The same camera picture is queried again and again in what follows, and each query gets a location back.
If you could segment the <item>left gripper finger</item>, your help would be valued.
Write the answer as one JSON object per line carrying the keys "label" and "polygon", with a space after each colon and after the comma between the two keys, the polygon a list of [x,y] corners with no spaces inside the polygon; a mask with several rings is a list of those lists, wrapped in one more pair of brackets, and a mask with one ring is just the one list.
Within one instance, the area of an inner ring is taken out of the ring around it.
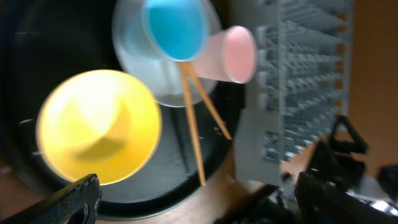
{"label": "left gripper finger", "polygon": [[1,224],[95,224],[101,201],[96,174],[89,174]]}

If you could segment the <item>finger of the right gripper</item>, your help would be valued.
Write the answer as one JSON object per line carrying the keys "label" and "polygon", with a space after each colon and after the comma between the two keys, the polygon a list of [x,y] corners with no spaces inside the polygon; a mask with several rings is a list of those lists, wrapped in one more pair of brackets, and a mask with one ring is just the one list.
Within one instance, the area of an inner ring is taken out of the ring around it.
{"label": "finger of the right gripper", "polygon": [[[351,141],[338,140],[336,138],[336,134],[341,125],[346,129],[346,132],[351,138]],[[336,120],[333,124],[328,143],[335,152],[343,154],[366,154],[369,149],[366,141],[359,135],[357,130],[355,130],[348,117],[344,115],[336,116]]]}

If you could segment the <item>yellow bowl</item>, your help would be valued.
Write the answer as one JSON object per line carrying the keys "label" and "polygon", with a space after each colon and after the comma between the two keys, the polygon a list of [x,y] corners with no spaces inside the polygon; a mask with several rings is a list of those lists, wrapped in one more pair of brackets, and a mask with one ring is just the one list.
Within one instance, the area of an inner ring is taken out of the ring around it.
{"label": "yellow bowl", "polygon": [[43,102],[35,126],[38,150],[51,171],[70,182],[96,174],[101,185],[142,169],[161,133],[162,113],[152,92],[117,70],[63,81]]}

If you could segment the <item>pink cup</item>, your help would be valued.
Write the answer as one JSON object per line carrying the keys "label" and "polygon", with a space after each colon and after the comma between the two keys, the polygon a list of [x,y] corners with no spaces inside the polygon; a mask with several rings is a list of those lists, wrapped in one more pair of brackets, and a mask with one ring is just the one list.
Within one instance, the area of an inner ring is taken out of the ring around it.
{"label": "pink cup", "polygon": [[232,26],[210,36],[191,65],[200,78],[247,83],[257,66],[256,41],[247,28]]}

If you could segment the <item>wooden chopstick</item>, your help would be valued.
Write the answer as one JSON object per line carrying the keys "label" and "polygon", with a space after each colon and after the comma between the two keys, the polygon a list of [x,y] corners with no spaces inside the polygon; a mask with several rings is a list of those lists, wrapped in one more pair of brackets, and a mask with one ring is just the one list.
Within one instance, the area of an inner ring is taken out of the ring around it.
{"label": "wooden chopstick", "polygon": [[217,125],[221,129],[222,133],[228,140],[233,140],[232,136],[230,135],[227,127],[225,126],[223,120],[221,119],[221,116],[219,115],[217,109],[215,108],[211,98],[208,96],[206,93],[205,89],[203,88],[199,78],[196,76],[196,73],[192,66],[188,62],[181,62],[180,63],[182,66],[182,69],[187,72],[190,76],[190,78],[193,80],[194,85],[196,86],[199,94],[203,98],[203,101],[206,104],[206,107],[208,108],[209,112],[211,113],[213,119],[216,121]]}
{"label": "wooden chopstick", "polygon": [[191,94],[191,90],[190,90],[190,84],[188,81],[188,70],[186,69],[187,63],[180,62],[178,65],[180,67],[181,81],[182,81],[182,87],[183,87],[183,93],[184,93],[184,101],[186,104],[185,111],[186,111],[186,115],[187,115],[187,121],[188,121],[190,136],[191,136],[191,140],[192,140],[192,146],[193,146],[193,150],[195,153],[195,159],[197,162],[198,176],[199,176],[201,186],[204,187],[206,185],[206,177],[205,177],[205,170],[204,170],[203,159],[202,159],[202,154],[201,154],[200,140],[198,137],[195,110],[194,110],[193,103],[192,103],[192,94]]}

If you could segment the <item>blue cup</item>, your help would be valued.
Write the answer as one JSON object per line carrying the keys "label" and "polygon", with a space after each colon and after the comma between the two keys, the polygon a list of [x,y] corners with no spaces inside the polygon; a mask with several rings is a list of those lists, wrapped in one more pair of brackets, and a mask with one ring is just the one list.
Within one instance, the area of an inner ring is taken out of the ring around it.
{"label": "blue cup", "polygon": [[209,35],[201,1],[129,1],[121,41],[137,58],[189,61],[204,47]]}

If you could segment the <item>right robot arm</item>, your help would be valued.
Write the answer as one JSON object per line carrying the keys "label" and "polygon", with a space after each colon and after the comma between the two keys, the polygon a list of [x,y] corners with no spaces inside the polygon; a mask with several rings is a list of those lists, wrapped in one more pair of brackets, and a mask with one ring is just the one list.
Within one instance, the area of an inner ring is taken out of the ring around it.
{"label": "right robot arm", "polygon": [[349,195],[364,178],[365,164],[350,154],[365,154],[366,141],[345,116],[337,116],[327,141],[315,146],[307,168],[293,191],[283,185],[265,185],[245,198],[217,223],[397,223],[397,217]]}

